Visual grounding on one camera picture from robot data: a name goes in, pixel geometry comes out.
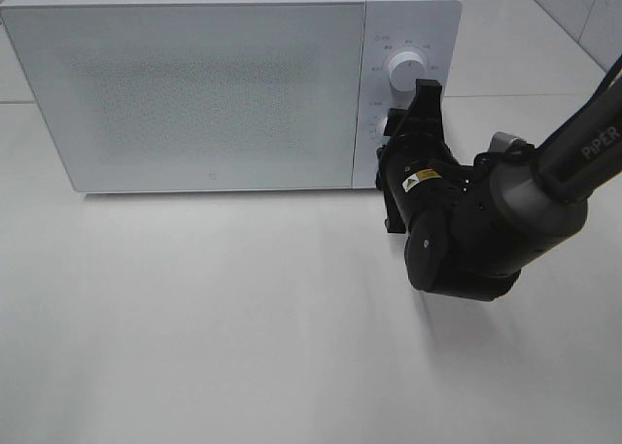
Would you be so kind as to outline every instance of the microwave control panel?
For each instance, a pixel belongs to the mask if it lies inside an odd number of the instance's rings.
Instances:
[[[389,109],[408,107],[417,79],[445,86],[461,10],[458,0],[367,2],[353,188],[374,187]]]

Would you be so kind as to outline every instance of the tile grout line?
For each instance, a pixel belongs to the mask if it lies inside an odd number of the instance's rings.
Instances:
[[[544,6],[543,6],[543,5],[539,2],[539,0],[533,0],[533,1],[536,3],[536,5],[537,5],[540,9],[542,9],[542,10],[543,10],[543,11],[544,11],[547,15],[548,15],[548,17],[549,17],[549,18],[551,18],[553,21],[555,21],[555,22],[557,23],[557,25],[558,25],[560,28],[562,28],[562,30],[563,30],[566,34],[568,34],[568,35],[570,36],[570,38],[571,38],[573,41],[575,41],[575,42],[578,44],[578,37],[577,37],[576,39],[574,39],[574,36],[572,36],[572,35],[570,34],[570,32],[569,32],[569,31],[568,31],[568,30],[564,27],[564,25],[563,25],[563,24],[562,24],[562,23],[561,23],[561,22],[560,22],[557,18],[553,17],[553,14],[551,13],[551,11],[550,11],[549,9],[547,9],[546,7],[544,7]]]
[[[594,10],[594,6],[596,5],[596,1],[597,0],[592,0],[592,5],[590,5],[590,8],[588,9],[587,18],[585,18],[585,23],[583,23],[583,27],[581,28],[581,32],[579,33],[579,37],[576,39],[576,42],[577,42],[577,44],[579,46],[581,46],[581,38],[583,37],[583,33],[585,32],[585,28],[587,28],[587,22],[590,20],[590,17],[592,16],[592,11]]]

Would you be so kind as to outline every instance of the black cable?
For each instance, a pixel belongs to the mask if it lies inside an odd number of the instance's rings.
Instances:
[[[609,69],[609,71],[606,72],[605,77],[603,78],[601,83],[596,88],[596,91],[594,91],[594,94],[592,94],[592,97],[590,98],[588,103],[594,102],[599,96],[601,96],[605,91],[607,91],[621,71],[622,71],[622,55],[620,55],[620,58],[618,58],[613,63],[613,65],[611,65],[611,68]]]
[[[605,77],[600,82],[600,84],[597,86],[596,90],[594,91],[594,94],[592,94],[592,97],[590,97],[590,99],[583,105],[583,107],[581,107],[578,111],[576,111],[576,113],[572,117],[566,120],[564,124],[562,124],[562,126],[560,126],[557,130],[555,130],[548,138],[546,138],[542,142],[542,144],[537,147],[537,150],[539,152],[543,151],[548,145],[550,145],[553,142],[553,140],[555,140],[560,135],[560,133],[562,133],[563,131],[566,131],[567,127],[571,123],[573,123],[576,120],[576,118],[580,116],[583,113],[583,111],[585,111],[585,109],[590,107],[594,101],[596,101],[599,97],[603,95],[605,91],[609,89],[611,83],[616,79],[616,77],[620,74],[621,71],[622,71],[622,55],[620,55],[620,57],[613,63],[613,65],[611,65],[611,68],[609,68],[609,70],[605,73]]]

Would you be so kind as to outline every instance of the white tiled wall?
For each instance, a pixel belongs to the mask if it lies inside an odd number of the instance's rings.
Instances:
[[[622,0],[596,0],[579,43],[603,67],[622,52]]]
[[[589,94],[603,76],[534,0],[462,1],[447,96]]]
[[[536,0],[604,68],[622,52],[622,0]]]

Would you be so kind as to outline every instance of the white table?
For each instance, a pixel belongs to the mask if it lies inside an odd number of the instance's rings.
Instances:
[[[464,0],[462,161],[603,72],[532,0]],[[420,294],[376,191],[83,196],[0,39],[0,442],[622,442],[621,183],[479,303]]]

